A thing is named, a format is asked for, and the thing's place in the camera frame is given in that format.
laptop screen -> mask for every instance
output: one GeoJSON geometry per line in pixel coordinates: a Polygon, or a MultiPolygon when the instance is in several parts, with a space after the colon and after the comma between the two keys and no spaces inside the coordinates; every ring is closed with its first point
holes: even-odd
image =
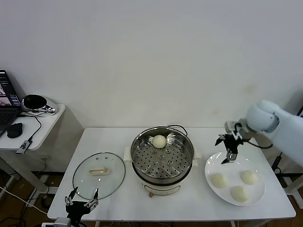
{"type": "Polygon", "coordinates": [[[0,108],[3,106],[21,106],[21,104],[5,70],[0,70],[0,108]]]}

white plate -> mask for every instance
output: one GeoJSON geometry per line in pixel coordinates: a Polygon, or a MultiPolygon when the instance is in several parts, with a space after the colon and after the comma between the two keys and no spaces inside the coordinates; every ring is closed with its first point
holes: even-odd
{"type": "Polygon", "coordinates": [[[251,206],[259,202],[265,192],[265,183],[262,175],[254,168],[254,164],[241,154],[238,154],[237,160],[233,163],[222,165],[224,159],[226,159],[226,153],[219,152],[212,155],[206,162],[205,176],[212,190],[225,201],[237,206],[251,206]],[[246,184],[241,180],[240,174],[245,170],[256,172],[258,182],[255,185],[246,184]],[[211,176],[216,173],[221,173],[226,177],[227,185],[224,188],[217,188],[213,185],[211,176]],[[246,202],[236,201],[230,193],[230,189],[234,186],[243,186],[248,191],[250,199],[246,202]]]}

white wall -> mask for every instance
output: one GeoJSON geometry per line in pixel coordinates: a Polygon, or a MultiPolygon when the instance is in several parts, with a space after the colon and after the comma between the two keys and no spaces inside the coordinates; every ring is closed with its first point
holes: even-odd
{"type": "Polygon", "coordinates": [[[20,93],[70,108],[49,138],[60,145],[48,148],[62,156],[50,169],[64,170],[86,127],[222,127],[262,98],[295,113],[302,8],[300,0],[0,0],[0,68],[20,93]]]}

stainless steel steamer basket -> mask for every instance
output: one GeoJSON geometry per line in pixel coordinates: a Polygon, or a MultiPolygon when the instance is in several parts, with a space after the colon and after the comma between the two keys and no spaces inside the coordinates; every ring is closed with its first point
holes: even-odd
{"type": "Polygon", "coordinates": [[[131,158],[135,172],[143,180],[154,185],[172,185],[189,173],[194,148],[189,138],[179,130],[159,126],[143,131],[133,140],[131,158]],[[164,148],[152,145],[156,135],[166,137],[164,148]]]}

laptop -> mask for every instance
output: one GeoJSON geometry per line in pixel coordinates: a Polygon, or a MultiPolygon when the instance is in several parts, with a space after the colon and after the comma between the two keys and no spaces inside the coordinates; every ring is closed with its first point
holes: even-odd
{"type": "Polygon", "coordinates": [[[21,103],[6,71],[0,70],[0,136],[14,122],[21,111],[21,103]]]}

